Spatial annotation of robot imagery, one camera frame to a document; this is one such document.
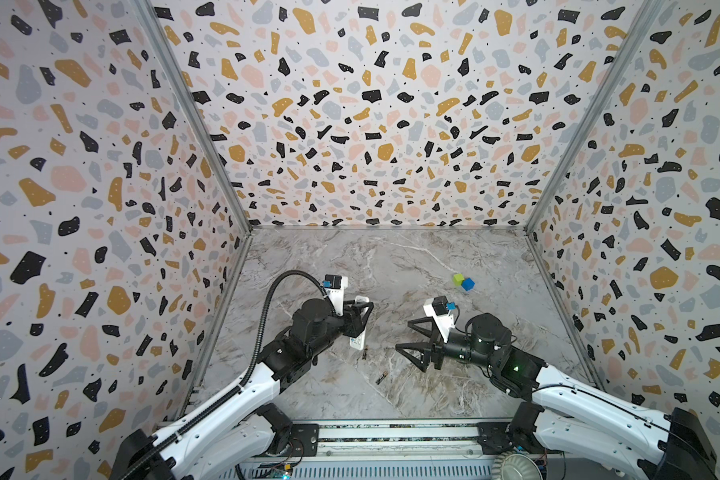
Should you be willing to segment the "white remote control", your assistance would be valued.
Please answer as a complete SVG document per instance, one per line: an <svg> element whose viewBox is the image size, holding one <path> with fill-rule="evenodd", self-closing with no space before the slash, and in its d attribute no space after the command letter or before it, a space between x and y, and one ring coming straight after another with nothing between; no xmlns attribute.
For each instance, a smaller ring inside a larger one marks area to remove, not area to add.
<svg viewBox="0 0 720 480"><path fill-rule="evenodd" d="M370 301L368 297L364 296L356 296L354 301ZM367 321L351 321L351 331L349 332L350 336L350 346L358 351L362 351L365 348L365 340L366 340L366 327L367 327Z"/></svg>

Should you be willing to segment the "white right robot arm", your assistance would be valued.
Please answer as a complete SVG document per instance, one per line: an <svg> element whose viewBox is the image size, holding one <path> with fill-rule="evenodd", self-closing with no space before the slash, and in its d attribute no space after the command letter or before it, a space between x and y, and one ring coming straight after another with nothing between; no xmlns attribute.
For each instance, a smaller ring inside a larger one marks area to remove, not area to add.
<svg viewBox="0 0 720 480"><path fill-rule="evenodd" d="M490 455L521 449L531 454L583 457L634 479L713 479L717 455L699 419L616 398L518 348L511 331L491 314L464 330L440 327L436 317L411 320L425 341L395 349L419 370L447 359L478 367L490 383L520 400L501 433L487 434Z"/></svg>

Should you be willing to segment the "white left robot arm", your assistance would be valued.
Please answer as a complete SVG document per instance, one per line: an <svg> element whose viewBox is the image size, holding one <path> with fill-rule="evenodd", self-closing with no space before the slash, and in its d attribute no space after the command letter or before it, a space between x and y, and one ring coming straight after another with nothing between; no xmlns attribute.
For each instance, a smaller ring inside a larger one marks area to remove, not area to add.
<svg viewBox="0 0 720 480"><path fill-rule="evenodd" d="M300 433L274 400L337 339L360 337L373 309L365 297L344 301L340 314L328 300L305 301L291 326L262 348L251 376L151 435L137 430L126 437L111 478L210 479L254 456L312 454L317 426Z"/></svg>

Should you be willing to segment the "blue cube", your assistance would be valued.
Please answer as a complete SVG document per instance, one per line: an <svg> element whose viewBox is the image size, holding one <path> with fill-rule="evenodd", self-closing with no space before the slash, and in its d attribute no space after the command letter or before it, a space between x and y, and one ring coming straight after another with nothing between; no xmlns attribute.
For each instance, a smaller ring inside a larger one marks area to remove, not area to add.
<svg viewBox="0 0 720 480"><path fill-rule="evenodd" d="M465 291L471 291L475 287L475 282L471 278L465 278L461 283L461 287Z"/></svg>

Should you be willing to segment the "grey ribbed fan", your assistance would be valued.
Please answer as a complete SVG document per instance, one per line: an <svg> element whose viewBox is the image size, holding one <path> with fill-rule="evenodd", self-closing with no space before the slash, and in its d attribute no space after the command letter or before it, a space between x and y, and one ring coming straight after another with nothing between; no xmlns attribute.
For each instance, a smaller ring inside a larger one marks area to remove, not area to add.
<svg viewBox="0 0 720 480"><path fill-rule="evenodd" d="M498 455L491 474L493 480L543 480L539 466L531 457L514 452Z"/></svg>

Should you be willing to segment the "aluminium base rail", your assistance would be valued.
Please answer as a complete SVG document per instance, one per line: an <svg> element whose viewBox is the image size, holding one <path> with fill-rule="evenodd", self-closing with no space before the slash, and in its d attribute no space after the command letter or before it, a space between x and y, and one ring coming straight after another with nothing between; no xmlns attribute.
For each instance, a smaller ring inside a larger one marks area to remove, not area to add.
<svg viewBox="0 0 720 480"><path fill-rule="evenodd" d="M296 423L314 434L307 456L260 455L210 479L492 479L500 455L483 448L489 433L501 433L505 419L307 420ZM634 479L583 457L531 454L543 479Z"/></svg>

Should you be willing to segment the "aluminium corner post left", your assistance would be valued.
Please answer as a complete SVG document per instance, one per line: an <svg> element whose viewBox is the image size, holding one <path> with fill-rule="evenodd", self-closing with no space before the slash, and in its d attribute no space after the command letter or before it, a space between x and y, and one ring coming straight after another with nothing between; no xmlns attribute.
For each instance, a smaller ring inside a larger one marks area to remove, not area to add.
<svg viewBox="0 0 720 480"><path fill-rule="evenodd" d="M132 4L136 11L135 15L144 27L150 44L154 47L155 56L163 67L167 81L175 93L176 100L209 162L211 171L219 184L219 189L230 206L234 224L242 232L243 237L250 236L252 227L244 215L243 208L238 201L219 154L214 148L210 133L200 116L191 90L183 79L180 66L172 52L170 42L162 30L152 3L147 0L135 0Z"/></svg>

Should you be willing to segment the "aluminium corner post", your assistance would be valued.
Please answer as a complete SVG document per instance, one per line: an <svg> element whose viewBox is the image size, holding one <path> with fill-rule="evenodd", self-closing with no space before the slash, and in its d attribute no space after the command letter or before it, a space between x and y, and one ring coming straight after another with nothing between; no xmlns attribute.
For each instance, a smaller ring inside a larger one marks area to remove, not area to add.
<svg viewBox="0 0 720 480"><path fill-rule="evenodd" d="M162 30L152 3L147 0L135 0L132 4L136 11L135 15L144 27L150 44L154 47L155 56L163 67L167 81L175 93L176 100L209 162L211 171L219 184L219 189L230 206L234 224L242 232L243 237L250 236L252 227L244 215L243 208L238 201L219 154L214 148L210 133L200 116L191 90L183 79L180 66L172 52L170 42Z"/></svg>
<svg viewBox="0 0 720 480"><path fill-rule="evenodd" d="M610 96L618 86L620 78L629 66L630 61L642 40L647 35L652 23L659 15L660 10L661 1L659 0L646 0L642 2L634 21L630 25L626 39L622 42L620 50L615 55L612 66L609 68L604 76L603 82L595 92L592 103L584 113L582 120L574 129L571 140L563 152L562 159L555 167L553 173L548 177L549 181L543 189L541 197L524 227L524 233L528 238L532 237L532 232L540 224L545 209L554 198L556 189L562 184L566 172L572 166L589 132L607 108Z"/></svg>

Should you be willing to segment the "aluminium corner post right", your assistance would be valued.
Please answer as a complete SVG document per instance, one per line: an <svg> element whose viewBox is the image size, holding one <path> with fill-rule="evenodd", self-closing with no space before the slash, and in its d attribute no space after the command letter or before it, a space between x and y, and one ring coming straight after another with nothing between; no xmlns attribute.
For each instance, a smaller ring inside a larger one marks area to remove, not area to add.
<svg viewBox="0 0 720 480"><path fill-rule="evenodd" d="M554 198L556 189L562 184L566 172L572 166L589 132L607 108L610 96L618 86L620 78L629 66L630 61L642 40L647 35L652 23L659 15L660 10L661 1L659 0L646 0L642 2L634 21L630 25L626 39L622 42L620 50L615 55L612 66L609 68L604 76L603 82L595 92L592 103L584 113L582 120L574 129L571 140L563 152L562 159L555 167L553 173L548 177L549 181L543 189L541 197L524 227L524 233L528 238L532 237L532 232L540 224L545 209Z"/></svg>

